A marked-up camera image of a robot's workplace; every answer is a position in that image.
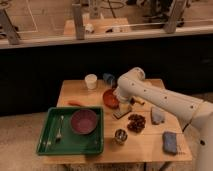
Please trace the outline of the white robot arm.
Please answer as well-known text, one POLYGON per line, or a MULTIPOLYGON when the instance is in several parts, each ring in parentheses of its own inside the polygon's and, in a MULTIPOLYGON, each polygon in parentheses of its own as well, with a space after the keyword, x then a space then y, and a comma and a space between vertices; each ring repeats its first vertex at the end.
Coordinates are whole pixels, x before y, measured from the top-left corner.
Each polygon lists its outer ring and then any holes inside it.
POLYGON ((129 102, 133 96, 140 97, 194 126, 200 131, 195 170, 213 169, 213 103, 149 85, 139 67, 118 78, 115 95, 121 103, 129 102))

